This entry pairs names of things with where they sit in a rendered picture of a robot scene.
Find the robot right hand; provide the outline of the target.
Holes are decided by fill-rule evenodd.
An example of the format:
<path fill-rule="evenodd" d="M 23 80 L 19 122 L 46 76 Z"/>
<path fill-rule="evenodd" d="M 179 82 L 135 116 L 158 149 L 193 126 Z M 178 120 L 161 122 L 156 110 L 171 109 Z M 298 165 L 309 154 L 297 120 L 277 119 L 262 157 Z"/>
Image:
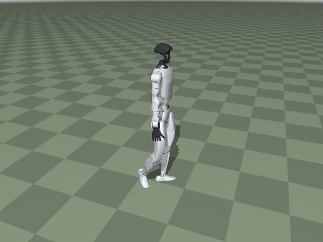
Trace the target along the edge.
<path fill-rule="evenodd" d="M 161 132 L 160 132 L 160 124 L 159 124 L 159 122 L 158 122 L 158 128 L 154 128 L 154 127 L 152 127 L 153 128 L 153 131 L 152 131 L 152 140 L 155 140 L 156 141 L 156 138 L 157 138 L 157 141 L 158 141 L 158 138 L 159 138 L 159 141 L 161 141 L 161 138 L 160 138 L 160 136 L 162 136 L 163 138 L 165 138 L 162 134 L 161 134 Z M 153 139 L 154 138 L 154 139 Z"/>

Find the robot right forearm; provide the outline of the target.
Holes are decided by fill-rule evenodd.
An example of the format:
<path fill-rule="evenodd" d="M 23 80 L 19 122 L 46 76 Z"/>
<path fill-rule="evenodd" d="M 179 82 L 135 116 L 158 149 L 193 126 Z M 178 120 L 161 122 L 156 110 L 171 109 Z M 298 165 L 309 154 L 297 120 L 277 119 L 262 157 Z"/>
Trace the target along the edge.
<path fill-rule="evenodd" d="M 157 99 L 154 99 L 152 101 L 152 105 L 151 105 L 151 110 L 152 110 L 152 126 L 154 128 L 158 128 L 158 122 L 160 120 L 160 117 L 159 117 L 159 111 L 160 111 L 160 107 L 158 106 L 159 105 L 159 101 Z"/>

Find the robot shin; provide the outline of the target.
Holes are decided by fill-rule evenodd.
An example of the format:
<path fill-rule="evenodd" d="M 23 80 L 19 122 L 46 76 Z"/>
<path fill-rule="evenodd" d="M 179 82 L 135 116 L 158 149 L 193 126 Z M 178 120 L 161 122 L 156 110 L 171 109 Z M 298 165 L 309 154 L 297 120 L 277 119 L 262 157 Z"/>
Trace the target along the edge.
<path fill-rule="evenodd" d="M 166 170 L 167 170 L 167 165 L 168 165 L 169 157 L 170 157 L 170 149 L 169 149 L 169 151 L 167 153 L 163 153 L 163 155 L 161 157 L 161 161 L 159 162 L 161 177 L 165 177 L 165 173 L 166 173 Z"/>
<path fill-rule="evenodd" d="M 150 171 L 152 171 L 153 169 L 155 169 L 157 166 L 159 165 L 159 163 L 155 163 L 154 160 L 154 154 L 150 154 L 150 156 L 147 158 L 146 162 L 145 162 L 145 166 L 141 172 L 142 176 L 145 175 L 147 173 L 149 173 Z M 143 174 L 144 173 L 144 174 Z"/>

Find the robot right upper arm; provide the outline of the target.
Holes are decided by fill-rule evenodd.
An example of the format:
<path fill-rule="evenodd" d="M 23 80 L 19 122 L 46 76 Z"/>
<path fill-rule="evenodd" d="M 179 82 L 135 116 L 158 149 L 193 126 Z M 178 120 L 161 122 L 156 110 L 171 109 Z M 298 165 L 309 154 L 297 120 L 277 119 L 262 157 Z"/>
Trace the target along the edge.
<path fill-rule="evenodd" d="M 160 84 L 163 80 L 162 72 L 155 72 L 151 75 L 151 94 L 152 94 L 152 101 L 157 99 L 159 101 L 159 106 L 162 104 L 162 99 L 158 96 L 160 93 Z"/>

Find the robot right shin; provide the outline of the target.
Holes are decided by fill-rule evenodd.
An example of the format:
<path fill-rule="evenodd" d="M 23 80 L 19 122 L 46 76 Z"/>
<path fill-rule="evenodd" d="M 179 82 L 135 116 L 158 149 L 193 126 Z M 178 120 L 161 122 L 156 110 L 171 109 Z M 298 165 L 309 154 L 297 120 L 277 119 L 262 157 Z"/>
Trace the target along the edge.
<path fill-rule="evenodd" d="M 147 158 L 146 162 L 145 162 L 145 166 L 141 172 L 142 176 L 145 175 L 147 173 L 149 173 L 150 171 L 152 171 L 153 169 L 155 169 L 157 166 L 159 165 L 159 163 L 155 163 L 154 160 L 154 154 L 150 154 L 150 156 Z M 144 174 L 143 174 L 144 173 Z"/>

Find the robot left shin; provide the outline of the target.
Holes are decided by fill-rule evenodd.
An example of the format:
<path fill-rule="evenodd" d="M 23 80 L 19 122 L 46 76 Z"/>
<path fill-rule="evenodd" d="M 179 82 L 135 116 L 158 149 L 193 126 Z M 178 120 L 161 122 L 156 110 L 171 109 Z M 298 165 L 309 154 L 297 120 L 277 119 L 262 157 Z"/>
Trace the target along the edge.
<path fill-rule="evenodd" d="M 161 161 L 159 162 L 161 177 L 165 177 L 165 173 L 166 173 L 166 170 L 167 170 L 167 165 L 168 165 L 169 157 L 170 157 L 170 149 L 169 149 L 169 151 L 167 153 L 163 153 L 163 155 L 161 157 Z"/>

